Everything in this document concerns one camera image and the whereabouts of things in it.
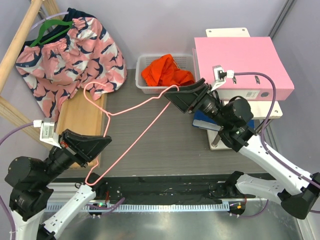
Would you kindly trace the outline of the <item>orange shorts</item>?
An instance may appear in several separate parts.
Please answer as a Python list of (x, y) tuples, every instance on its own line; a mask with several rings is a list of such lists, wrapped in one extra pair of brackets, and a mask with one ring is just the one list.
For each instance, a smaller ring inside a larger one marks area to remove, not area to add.
[(169, 87), (177, 85), (179, 87), (194, 84), (193, 74), (181, 69), (171, 54), (166, 54), (153, 60), (141, 72), (142, 78), (149, 87)]

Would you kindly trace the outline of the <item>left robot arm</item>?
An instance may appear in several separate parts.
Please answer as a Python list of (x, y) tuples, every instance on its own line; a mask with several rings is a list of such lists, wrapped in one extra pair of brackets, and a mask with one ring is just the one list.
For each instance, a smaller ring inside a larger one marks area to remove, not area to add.
[(56, 214), (40, 222), (54, 192), (49, 184), (74, 163), (85, 167), (111, 141), (108, 135), (88, 136), (66, 129), (53, 138), (53, 147), (45, 160), (20, 156), (10, 163), (5, 181), (12, 187), (9, 207), (15, 240), (57, 240), (86, 204), (106, 195), (105, 181), (92, 172)]

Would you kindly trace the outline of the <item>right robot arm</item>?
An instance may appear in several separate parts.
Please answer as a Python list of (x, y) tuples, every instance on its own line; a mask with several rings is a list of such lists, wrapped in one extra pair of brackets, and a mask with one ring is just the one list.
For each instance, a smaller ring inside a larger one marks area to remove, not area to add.
[(259, 179), (236, 171), (225, 186), (230, 197), (262, 197), (279, 204), (297, 219), (307, 217), (320, 197), (320, 174), (297, 167), (266, 144), (248, 125), (253, 114), (245, 98), (236, 96), (223, 104), (217, 91), (204, 79), (189, 86), (172, 87), (164, 96), (183, 113), (200, 111), (209, 117), (220, 126), (218, 136), (226, 147), (251, 159), (274, 178)]

